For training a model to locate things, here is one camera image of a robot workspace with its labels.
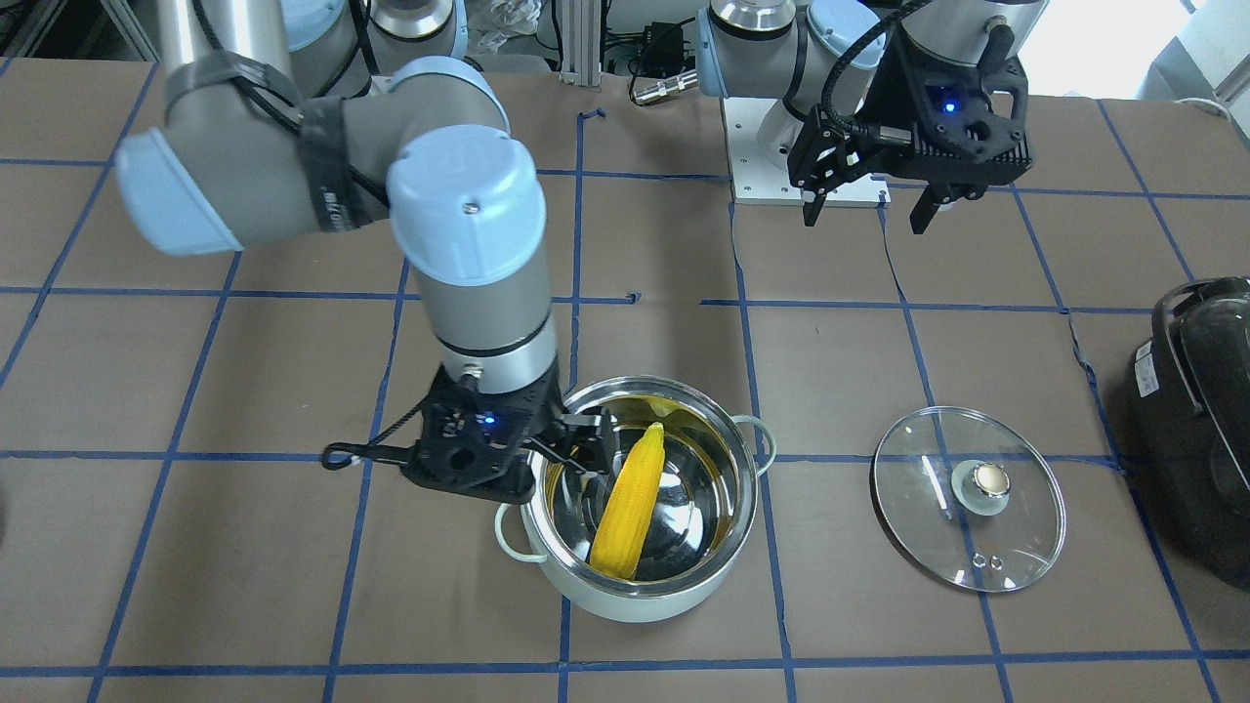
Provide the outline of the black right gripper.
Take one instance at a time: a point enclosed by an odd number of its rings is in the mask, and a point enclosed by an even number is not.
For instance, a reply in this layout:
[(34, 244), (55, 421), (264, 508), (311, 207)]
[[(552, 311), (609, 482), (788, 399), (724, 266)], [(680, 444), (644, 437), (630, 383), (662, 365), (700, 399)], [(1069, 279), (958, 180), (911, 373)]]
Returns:
[(425, 489), (481, 500), (530, 500), (528, 449), (578, 477), (612, 477), (618, 422), (608, 410), (562, 413), (554, 362), (516, 392), (486, 394), (438, 370), (421, 409), (421, 432), (402, 477)]

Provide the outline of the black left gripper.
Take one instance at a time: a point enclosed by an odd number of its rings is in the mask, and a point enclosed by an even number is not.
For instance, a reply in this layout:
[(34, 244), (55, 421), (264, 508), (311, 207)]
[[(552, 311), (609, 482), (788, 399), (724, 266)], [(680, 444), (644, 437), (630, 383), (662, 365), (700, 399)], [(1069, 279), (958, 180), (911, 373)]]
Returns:
[[(869, 173), (925, 180), (909, 215), (924, 235), (938, 213), (978, 188), (1008, 186), (1034, 165), (1028, 145), (1028, 78), (1010, 28), (988, 28), (972, 65), (926, 53), (898, 28), (838, 53), (788, 154), (791, 186), (802, 188), (804, 226), (816, 226), (824, 195)], [(869, 48), (880, 63), (862, 106), (848, 113), (832, 104), (852, 59)]]

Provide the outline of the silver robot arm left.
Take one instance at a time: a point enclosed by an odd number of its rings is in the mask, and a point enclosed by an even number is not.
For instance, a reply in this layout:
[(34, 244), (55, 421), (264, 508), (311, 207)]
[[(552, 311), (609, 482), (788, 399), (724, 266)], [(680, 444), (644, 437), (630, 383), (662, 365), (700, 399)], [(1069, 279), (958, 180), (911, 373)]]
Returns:
[(1019, 53), (1044, 1), (710, 1), (696, 18), (706, 95), (768, 99), (788, 119), (781, 169), (815, 226), (831, 191), (871, 174), (924, 184), (922, 234), (1034, 165)]

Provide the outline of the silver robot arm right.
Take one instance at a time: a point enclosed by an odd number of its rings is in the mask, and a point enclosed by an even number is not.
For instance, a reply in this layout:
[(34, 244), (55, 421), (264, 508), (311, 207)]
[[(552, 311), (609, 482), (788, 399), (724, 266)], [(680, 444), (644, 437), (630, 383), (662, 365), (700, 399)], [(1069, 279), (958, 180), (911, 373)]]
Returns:
[(116, 158), (128, 213), (164, 254), (198, 256), (385, 220), (415, 268), (441, 352), (421, 432), (389, 447), (331, 443), (322, 467), (399, 467), (419, 487), (521, 507), (535, 452), (578, 475), (608, 477), (608, 413), (574, 410), (559, 388), (544, 235), (548, 208), (528, 148), (459, 40), (402, 60), (358, 98), (312, 98), (295, 49), (326, 46), (370, 15), (330, 1), (161, 1), (162, 125)]

